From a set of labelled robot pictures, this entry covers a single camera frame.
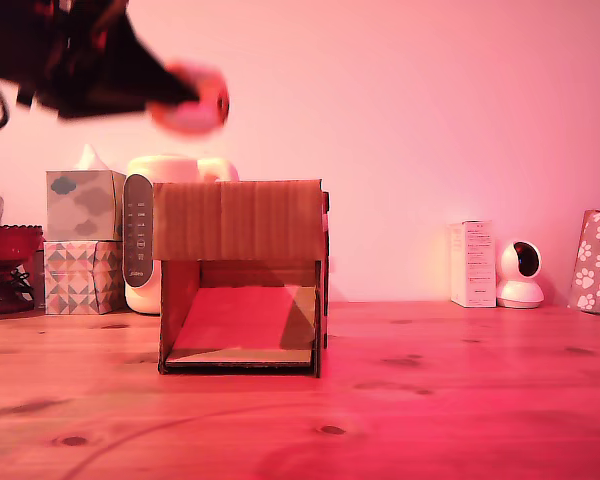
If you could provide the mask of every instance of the red candle holder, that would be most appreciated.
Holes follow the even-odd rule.
[[[33,301],[17,291],[11,272],[33,256],[41,241],[41,226],[0,226],[0,314],[33,309]]]

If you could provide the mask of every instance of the security camera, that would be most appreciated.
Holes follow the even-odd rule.
[[[534,278],[542,268],[538,248],[530,242],[508,243],[499,261],[500,282],[496,289],[497,304],[509,308],[536,308],[544,300]]]

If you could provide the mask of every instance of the camera lens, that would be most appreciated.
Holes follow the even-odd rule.
[[[513,246],[518,254],[518,270],[525,277],[535,275],[540,267],[540,258],[535,248],[528,243],[517,242]]]

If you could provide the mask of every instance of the wooden table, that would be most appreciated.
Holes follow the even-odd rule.
[[[334,304],[324,375],[161,376],[159,319],[0,319],[0,479],[600,479],[600,317]]]

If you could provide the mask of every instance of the paw print bag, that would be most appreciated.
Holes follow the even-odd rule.
[[[570,308],[600,314],[600,211],[585,213],[569,295]]]

